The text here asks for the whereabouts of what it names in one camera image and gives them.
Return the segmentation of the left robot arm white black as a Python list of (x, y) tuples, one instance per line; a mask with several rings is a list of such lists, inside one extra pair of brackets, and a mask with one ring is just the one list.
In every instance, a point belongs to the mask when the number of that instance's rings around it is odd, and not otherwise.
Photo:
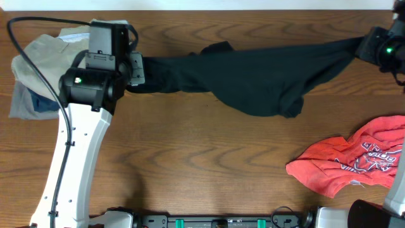
[(131, 210), (89, 213), (99, 150), (117, 101), (145, 81), (139, 36), (126, 21), (89, 23), (89, 47), (79, 52), (50, 93), (59, 106), (56, 147), (30, 227), (140, 227)]

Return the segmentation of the black polo shirt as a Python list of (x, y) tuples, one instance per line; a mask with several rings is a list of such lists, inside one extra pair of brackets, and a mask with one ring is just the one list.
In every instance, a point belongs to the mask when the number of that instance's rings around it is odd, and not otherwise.
[(341, 73), (362, 38), (236, 51), (219, 42), (188, 56), (145, 57), (145, 82), (132, 93), (212, 92), (227, 106), (259, 117), (301, 113), (304, 95)]

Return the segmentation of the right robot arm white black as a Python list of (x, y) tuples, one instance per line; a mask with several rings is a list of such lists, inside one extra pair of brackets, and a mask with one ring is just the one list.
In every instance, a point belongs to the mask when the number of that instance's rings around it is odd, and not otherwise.
[[(374, 27), (365, 36), (356, 56), (391, 73), (397, 85), (404, 82), (397, 76), (404, 73), (404, 1), (395, 1), (394, 22), (389, 30)], [(401, 152), (394, 183), (383, 205), (356, 200), (349, 210), (320, 207), (307, 216), (306, 227), (404, 227), (404, 152)]]

